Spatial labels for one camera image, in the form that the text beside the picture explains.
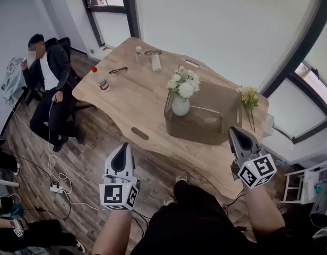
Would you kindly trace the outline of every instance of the wooden table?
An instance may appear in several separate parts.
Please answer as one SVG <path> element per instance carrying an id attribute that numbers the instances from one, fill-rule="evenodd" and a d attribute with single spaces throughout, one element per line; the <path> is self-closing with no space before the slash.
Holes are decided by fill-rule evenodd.
<path id="1" fill-rule="evenodd" d="M 240 180 L 234 181 L 230 166 L 234 156 L 229 142 L 219 146 L 187 141 L 170 136 L 166 131 L 164 108 L 168 95 L 166 85 L 173 71 L 183 65 L 196 72 L 200 80 L 236 89 L 237 85 L 222 78 L 205 64 L 187 56 L 162 51 L 162 70 L 152 72 L 150 56 L 145 56 L 145 64 L 135 61 L 135 48 L 143 51 L 156 50 L 137 38 L 129 38 L 97 64 L 110 87 L 99 89 L 93 73 L 89 72 L 73 90 L 78 100 L 89 102 L 110 116 L 123 135 L 140 147 L 177 159 L 191 166 L 224 196 L 234 199 L 242 190 Z M 186 61 L 194 62 L 199 67 Z M 113 77 L 109 71 L 128 67 L 128 71 Z M 253 112 L 256 133 L 251 130 L 247 116 L 243 112 L 243 128 L 254 133 L 261 140 L 268 110 L 268 101 L 259 95 L 259 107 Z M 148 136 L 142 139 L 133 131 L 140 130 Z"/>

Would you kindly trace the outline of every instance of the person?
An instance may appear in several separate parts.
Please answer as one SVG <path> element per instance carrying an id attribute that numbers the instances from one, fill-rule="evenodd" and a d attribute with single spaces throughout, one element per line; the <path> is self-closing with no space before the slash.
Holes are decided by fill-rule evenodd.
<path id="1" fill-rule="evenodd" d="M 310 251 L 311 240 L 285 228 L 284 220 L 264 186 L 244 185 L 246 203 L 257 243 L 235 228 L 214 196 L 180 176 L 175 200 L 165 202 L 149 222 L 137 254 L 285 254 Z M 92 250 L 93 255 L 124 255 L 131 229 L 131 211 L 112 211 Z"/>
<path id="2" fill-rule="evenodd" d="M 0 148 L 0 168 L 10 169 L 15 176 L 18 176 L 21 166 L 13 155 L 2 152 Z"/>
<path id="3" fill-rule="evenodd" d="M 30 120 L 30 129 L 53 144 L 55 152 L 61 150 L 68 137 L 76 137 L 82 143 L 78 125 L 74 121 L 66 121 L 69 117 L 68 107 L 74 99 L 71 92 L 77 80 L 71 74 L 71 64 L 65 50 L 56 39 L 45 42 L 41 34 L 31 37 L 28 49 L 35 61 L 30 68 L 27 61 L 21 62 L 25 82 L 30 89 L 40 83 L 45 90 Z"/>
<path id="4" fill-rule="evenodd" d="M 23 228 L 22 237 L 15 234 L 16 227 Z M 22 220 L 0 218 L 0 250 L 15 252 L 28 247 L 50 248 L 54 245 L 72 246 L 85 252 L 84 246 L 73 234 L 62 232 L 58 220 L 25 224 Z"/>

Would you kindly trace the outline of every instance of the white vase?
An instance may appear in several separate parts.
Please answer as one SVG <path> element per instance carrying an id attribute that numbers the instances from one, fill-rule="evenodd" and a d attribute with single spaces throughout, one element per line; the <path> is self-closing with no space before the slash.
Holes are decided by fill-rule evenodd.
<path id="1" fill-rule="evenodd" d="M 190 101 L 181 96 L 175 95 L 172 103 L 172 110 L 175 115 L 184 116 L 190 110 Z"/>

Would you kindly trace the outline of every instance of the white flower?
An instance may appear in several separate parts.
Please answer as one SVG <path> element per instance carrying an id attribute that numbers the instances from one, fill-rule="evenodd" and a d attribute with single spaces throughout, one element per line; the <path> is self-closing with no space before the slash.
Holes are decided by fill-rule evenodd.
<path id="1" fill-rule="evenodd" d="M 194 88 L 190 83 L 184 82 L 179 86 L 178 92 L 182 98 L 189 98 L 193 95 Z"/>
<path id="2" fill-rule="evenodd" d="M 193 77 L 195 73 L 192 70 L 187 70 L 187 74 L 189 77 Z"/>
<path id="3" fill-rule="evenodd" d="M 179 66 L 178 73 L 182 75 L 185 72 L 185 68 L 183 66 Z"/>
<path id="4" fill-rule="evenodd" d="M 187 81 L 194 89 L 194 91 L 199 91 L 200 90 L 200 81 L 199 80 L 193 80 L 193 79 L 188 79 Z"/>
<path id="5" fill-rule="evenodd" d="M 175 82 L 179 81 L 180 79 L 181 79 L 181 75 L 179 75 L 179 74 L 174 74 L 172 76 L 172 80 L 175 81 Z"/>
<path id="6" fill-rule="evenodd" d="M 170 80 L 170 81 L 168 81 L 168 83 L 167 83 L 167 89 L 168 90 L 170 90 L 170 89 L 174 89 L 175 87 L 176 87 L 176 82 L 174 81 L 174 80 Z"/>
<path id="7" fill-rule="evenodd" d="M 197 81 L 198 84 L 200 84 L 199 77 L 197 76 L 196 73 L 194 73 L 194 74 L 192 75 L 192 78 L 193 78 L 194 81 Z"/>

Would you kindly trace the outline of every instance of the white cube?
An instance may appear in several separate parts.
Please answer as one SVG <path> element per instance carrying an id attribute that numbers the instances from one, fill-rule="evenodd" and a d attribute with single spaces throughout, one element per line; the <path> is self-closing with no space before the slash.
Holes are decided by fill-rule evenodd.
<path id="1" fill-rule="evenodd" d="M 267 154 L 244 162 L 238 176 L 253 189 L 269 181 L 276 171 L 271 154 Z"/>
<path id="2" fill-rule="evenodd" d="M 138 192 L 131 182 L 100 184 L 100 202 L 110 210 L 132 210 Z"/>

